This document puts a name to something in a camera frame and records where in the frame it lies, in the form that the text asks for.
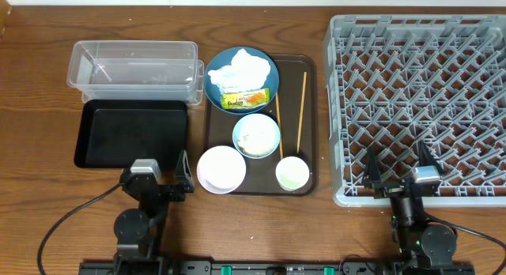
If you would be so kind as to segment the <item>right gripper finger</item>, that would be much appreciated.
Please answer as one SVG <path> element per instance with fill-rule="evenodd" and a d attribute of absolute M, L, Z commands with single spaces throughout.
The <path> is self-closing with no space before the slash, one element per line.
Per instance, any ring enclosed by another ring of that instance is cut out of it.
<path fill-rule="evenodd" d="M 435 157 L 429 151 L 429 147 L 423 141 L 419 141 L 417 143 L 417 156 L 418 156 L 418 166 L 419 167 L 433 166 L 438 171 L 438 173 L 440 175 L 445 174 L 444 169 L 436 161 Z"/>
<path fill-rule="evenodd" d="M 380 169 L 372 147 L 368 147 L 366 155 L 367 164 L 364 169 L 363 184 L 380 184 L 382 182 Z"/>

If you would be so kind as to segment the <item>white napkin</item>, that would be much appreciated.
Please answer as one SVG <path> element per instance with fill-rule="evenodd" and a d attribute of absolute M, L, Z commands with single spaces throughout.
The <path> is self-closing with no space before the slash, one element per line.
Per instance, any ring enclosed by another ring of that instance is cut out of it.
<path fill-rule="evenodd" d="M 228 65 L 210 70 L 208 75 L 211 83 L 218 87 L 221 94 L 225 94 L 261 89 L 270 71 L 271 66 L 266 59 L 241 48 Z"/>

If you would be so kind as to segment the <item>dark blue plate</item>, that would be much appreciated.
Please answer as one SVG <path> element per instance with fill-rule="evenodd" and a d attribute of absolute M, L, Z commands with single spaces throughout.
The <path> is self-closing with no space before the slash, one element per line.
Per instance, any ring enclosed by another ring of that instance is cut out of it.
<path fill-rule="evenodd" d="M 267 104 L 257 107 L 257 108 L 253 108 L 253 109 L 225 110 L 221 107 L 221 96 L 224 94 L 221 94 L 218 87 L 211 83 L 210 76 L 208 75 L 208 72 L 210 70 L 217 70 L 224 65 L 228 65 L 231 62 L 232 57 L 241 48 L 244 48 L 249 54 L 254 55 L 254 56 L 259 56 L 261 58 L 266 59 L 269 62 L 270 66 L 271 66 L 271 71 L 270 71 L 270 74 L 267 76 L 264 86 L 261 87 L 261 89 L 264 89 L 264 88 L 269 89 L 270 101 L 272 101 L 272 99 L 276 95 L 276 93 L 278 91 L 278 86 L 280 83 L 278 68 L 274 64 L 273 60 L 262 51 L 259 51 L 255 48 L 252 48 L 252 47 L 233 47 L 233 48 L 229 48 L 225 51 L 222 51 L 221 53 L 216 55 L 210 61 L 208 66 L 206 67 L 206 71 L 203 75 L 203 88 L 204 88 L 207 98 L 215 107 L 217 107 L 218 109 L 225 111 L 227 113 L 233 114 L 233 115 L 246 115 L 246 114 L 260 111 L 262 108 L 264 108 L 270 102 L 269 101 Z"/>

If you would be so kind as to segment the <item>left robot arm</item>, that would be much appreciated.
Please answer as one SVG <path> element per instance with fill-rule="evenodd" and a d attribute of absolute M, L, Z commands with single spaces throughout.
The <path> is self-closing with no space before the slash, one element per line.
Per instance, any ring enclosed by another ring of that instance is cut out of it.
<path fill-rule="evenodd" d="M 168 256 L 160 251 L 160 243 L 169 204 L 184 201 L 195 189 L 187 152 L 182 150 L 177 160 L 175 184 L 161 184 L 160 176 L 159 165 L 154 159 L 137 159 L 120 176 L 120 187 L 138 201 L 138 207 L 123 211 L 115 220 L 114 275 L 172 272 Z"/>

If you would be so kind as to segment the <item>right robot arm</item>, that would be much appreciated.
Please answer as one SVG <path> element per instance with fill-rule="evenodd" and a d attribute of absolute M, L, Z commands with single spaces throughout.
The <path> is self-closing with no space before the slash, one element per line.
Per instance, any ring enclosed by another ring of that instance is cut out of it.
<path fill-rule="evenodd" d="M 417 143 L 419 164 L 396 181 L 382 180 L 373 149 L 367 149 L 362 184 L 374 190 L 374 198 L 387 198 L 392 208 L 393 238 L 404 262 L 397 268 L 446 269 L 453 265 L 457 236 L 451 228 L 436 224 L 425 213 L 423 198 L 432 196 L 445 175 L 444 169 L 423 142 Z"/>

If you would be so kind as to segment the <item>grey dishwasher rack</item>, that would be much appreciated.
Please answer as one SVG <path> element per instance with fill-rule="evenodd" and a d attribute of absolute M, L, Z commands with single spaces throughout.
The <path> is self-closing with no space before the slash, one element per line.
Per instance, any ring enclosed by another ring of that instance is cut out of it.
<path fill-rule="evenodd" d="M 368 148 L 395 181 L 423 141 L 445 171 L 425 205 L 504 206 L 504 16 L 337 15 L 323 54 L 337 205 L 381 206 L 362 183 Z"/>

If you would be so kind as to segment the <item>rice food scraps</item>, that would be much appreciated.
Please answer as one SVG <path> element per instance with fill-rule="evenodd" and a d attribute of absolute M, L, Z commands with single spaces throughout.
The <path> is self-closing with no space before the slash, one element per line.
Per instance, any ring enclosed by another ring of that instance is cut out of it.
<path fill-rule="evenodd" d="M 237 145 L 245 155 L 261 157 L 274 149 L 275 140 L 265 134 L 245 134 L 239 138 Z"/>

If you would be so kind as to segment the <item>small white green cup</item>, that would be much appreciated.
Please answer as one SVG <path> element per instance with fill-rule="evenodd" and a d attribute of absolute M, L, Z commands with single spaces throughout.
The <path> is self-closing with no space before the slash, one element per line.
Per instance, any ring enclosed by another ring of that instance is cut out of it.
<path fill-rule="evenodd" d="M 282 189 L 294 191 L 308 182 L 310 170 L 301 158 L 288 156 L 279 161 L 275 175 Z"/>

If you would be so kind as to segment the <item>light blue bowl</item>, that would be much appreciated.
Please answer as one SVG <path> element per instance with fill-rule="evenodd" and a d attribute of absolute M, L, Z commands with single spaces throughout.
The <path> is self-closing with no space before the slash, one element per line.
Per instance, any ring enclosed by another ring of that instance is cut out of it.
<path fill-rule="evenodd" d="M 245 134 L 265 134 L 275 140 L 274 149 L 265 156 L 253 157 L 245 155 L 237 145 L 240 137 Z M 232 130 L 232 143 L 236 149 L 244 156 L 251 159 L 262 159 L 273 153 L 279 146 L 280 131 L 277 123 L 268 115 L 264 114 L 250 114 L 241 118 Z"/>

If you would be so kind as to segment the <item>dark brown serving tray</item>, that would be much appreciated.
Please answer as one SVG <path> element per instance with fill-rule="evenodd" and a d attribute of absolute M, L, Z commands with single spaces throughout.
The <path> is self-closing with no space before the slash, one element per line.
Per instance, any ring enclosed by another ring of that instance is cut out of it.
<path fill-rule="evenodd" d="M 246 158 L 247 174 L 234 194 L 250 196 L 293 196 L 303 197 L 310 194 L 318 183 L 318 122 L 317 122 L 317 82 L 315 63 L 306 55 L 271 55 L 280 75 L 279 104 L 281 110 L 281 134 L 285 156 L 298 156 L 309 166 L 308 182 L 294 191 L 281 188 L 275 168 L 280 153 L 275 151 L 269 156 L 254 160 Z M 296 152 L 297 131 L 300 114 L 300 99 L 304 72 L 307 72 L 307 84 L 304 100 L 304 119 L 300 142 L 300 152 Z M 260 111 L 276 119 L 275 101 Z"/>

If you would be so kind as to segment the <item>yellow snack wrapper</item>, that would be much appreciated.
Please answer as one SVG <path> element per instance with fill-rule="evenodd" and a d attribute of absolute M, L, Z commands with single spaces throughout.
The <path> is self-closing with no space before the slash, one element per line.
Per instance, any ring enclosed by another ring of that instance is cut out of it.
<path fill-rule="evenodd" d="M 247 92 L 231 92 L 221 96 L 221 107 L 225 110 L 253 109 L 270 101 L 268 88 Z"/>

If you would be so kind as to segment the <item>right wooden chopstick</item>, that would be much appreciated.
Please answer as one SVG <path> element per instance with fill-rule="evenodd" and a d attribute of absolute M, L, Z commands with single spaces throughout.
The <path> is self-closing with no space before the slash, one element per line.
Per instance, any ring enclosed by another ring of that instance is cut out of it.
<path fill-rule="evenodd" d="M 305 100 L 305 89 L 307 84 L 307 72 L 304 72 L 302 89 L 301 89 L 301 99 L 300 99 L 300 114 L 299 114 L 299 122 L 298 122 L 298 131 L 297 131 L 297 144 L 296 144 L 296 152 L 300 152 L 300 142 L 301 142 L 301 134 L 302 134 L 302 125 L 304 119 L 304 100 Z"/>

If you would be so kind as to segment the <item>wooden chopstick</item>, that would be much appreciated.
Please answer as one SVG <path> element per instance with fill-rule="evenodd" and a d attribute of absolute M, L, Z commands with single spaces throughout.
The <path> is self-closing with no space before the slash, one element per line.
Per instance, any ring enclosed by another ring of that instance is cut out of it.
<path fill-rule="evenodd" d="M 278 129 L 280 131 L 279 153 L 280 153 L 280 159 L 282 160 L 284 158 L 284 150 L 283 150 L 283 142 L 282 142 L 282 134 L 281 134 L 282 133 L 281 132 L 281 110 L 280 110 L 278 93 L 276 93 L 276 95 L 275 95 L 275 105 L 276 105 L 277 124 L 278 124 Z"/>
<path fill-rule="evenodd" d="M 302 125 L 304 119 L 304 100 L 305 100 L 305 89 L 307 84 L 307 72 L 304 72 L 302 89 L 301 89 L 301 99 L 300 99 L 300 114 L 299 114 L 299 122 L 298 122 L 298 131 L 297 131 L 297 144 L 296 144 L 296 152 L 300 152 L 300 142 L 301 142 L 301 134 L 302 134 Z"/>

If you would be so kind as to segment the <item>left wooden chopstick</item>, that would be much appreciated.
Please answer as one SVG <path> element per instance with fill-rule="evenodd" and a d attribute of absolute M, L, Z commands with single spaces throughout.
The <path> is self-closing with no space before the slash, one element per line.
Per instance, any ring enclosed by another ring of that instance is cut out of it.
<path fill-rule="evenodd" d="M 276 93 L 276 95 L 275 95 L 275 105 L 276 105 L 277 124 L 278 124 L 278 129 L 280 131 L 279 153 L 280 153 L 280 159 L 282 160 L 284 158 L 284 150 L 283 150 L 283 142 L 282 142 L 282 134 L 281 134 L 282 133 L 281 132 L 281 110 L 280 110 L 278 93 Z"/>

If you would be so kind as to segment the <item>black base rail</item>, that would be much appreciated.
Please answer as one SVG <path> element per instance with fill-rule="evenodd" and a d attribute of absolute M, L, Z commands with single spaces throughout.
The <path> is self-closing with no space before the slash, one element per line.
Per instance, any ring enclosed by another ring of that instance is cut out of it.
<path fill-rule="evenodd" d="M 114 274 L 155 274 L 156 271 L 145 263 L 83 262 L 79 275 Z M 186 261 L 166 265 L 159 272 L 165 275 L 367 275 L 394 274 L 376 262 L 343 262 L 331 264 L 302 263 L 211 263 L 207 261 Z"/>

